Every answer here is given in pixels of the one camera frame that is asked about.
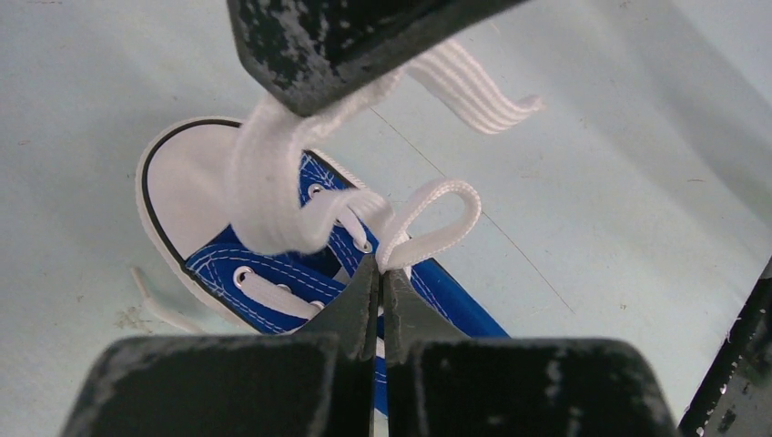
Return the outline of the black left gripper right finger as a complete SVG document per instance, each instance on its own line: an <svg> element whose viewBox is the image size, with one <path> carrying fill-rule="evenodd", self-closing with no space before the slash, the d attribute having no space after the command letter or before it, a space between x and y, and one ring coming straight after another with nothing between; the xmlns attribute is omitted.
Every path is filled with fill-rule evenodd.
<svg viewBox="0 0 772 437"><path fill-rule="evenodd" d="M381 279L392 436L675 436L646 359L613 339L472 338Z"/></svg>

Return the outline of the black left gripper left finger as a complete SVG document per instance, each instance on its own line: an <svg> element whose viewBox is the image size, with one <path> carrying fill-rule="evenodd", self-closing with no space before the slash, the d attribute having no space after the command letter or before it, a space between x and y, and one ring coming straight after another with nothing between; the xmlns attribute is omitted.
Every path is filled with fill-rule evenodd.
<svg viewBox="0 0 772 437"><path fill-rule="evenodd" d="M294 333L119 340L65 436L371 436L379 273L366 256Z"/></svg>

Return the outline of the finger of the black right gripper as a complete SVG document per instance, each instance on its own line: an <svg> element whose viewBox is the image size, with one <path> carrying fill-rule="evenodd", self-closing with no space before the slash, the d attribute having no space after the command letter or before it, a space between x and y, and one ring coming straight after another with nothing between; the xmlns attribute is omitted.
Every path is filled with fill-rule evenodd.
<svg viewBox="0 0 772 437"><path fill-rule="evenodd" d="M516 0L227 3L239 61L292 113L308 117Z"/></svg>

